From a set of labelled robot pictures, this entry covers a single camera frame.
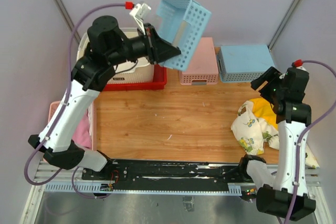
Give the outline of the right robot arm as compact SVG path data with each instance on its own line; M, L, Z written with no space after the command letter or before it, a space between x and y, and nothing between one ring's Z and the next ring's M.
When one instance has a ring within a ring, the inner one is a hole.
M306 143L311 123L311 106L305 104L309 73L290 67L285 73L270 67L251 82L276 114L279 135L279 163L272 175L266 161L246 154L238 165L238 177L254 182L259 212L278 218L280 223L298 221L316 209L308 196L305 175Z

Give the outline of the blue perforated basket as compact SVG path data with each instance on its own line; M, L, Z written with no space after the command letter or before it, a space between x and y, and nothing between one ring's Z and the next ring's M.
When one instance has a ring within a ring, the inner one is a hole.
M158 35L181 51L160 66L187 70L212 12L195 0L161 0L156 14L161 18Z
M216 58L223 83L251 82L275 66L267 45L221 46Z

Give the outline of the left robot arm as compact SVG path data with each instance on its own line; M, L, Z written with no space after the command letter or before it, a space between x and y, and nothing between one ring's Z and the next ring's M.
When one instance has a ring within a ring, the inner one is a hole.
M116 74L115 66L147 57L152 64L178 56L181 51L159 37L146 23L144 32L128 38L112 16L101 16L88 28L89 44L70 75L70 84L56 114L39 135L31 135L29 144L35 152L61 169L88 168L100 179L112 175L112 166L104 154L77 145L72 136L87 111L108 81Z

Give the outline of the pink perforated basket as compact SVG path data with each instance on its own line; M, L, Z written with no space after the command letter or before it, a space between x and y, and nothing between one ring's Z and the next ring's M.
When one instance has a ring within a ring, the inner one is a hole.
M211 85L218 83L218 66L212 37L202 37L186 71L179 72L181 85Z

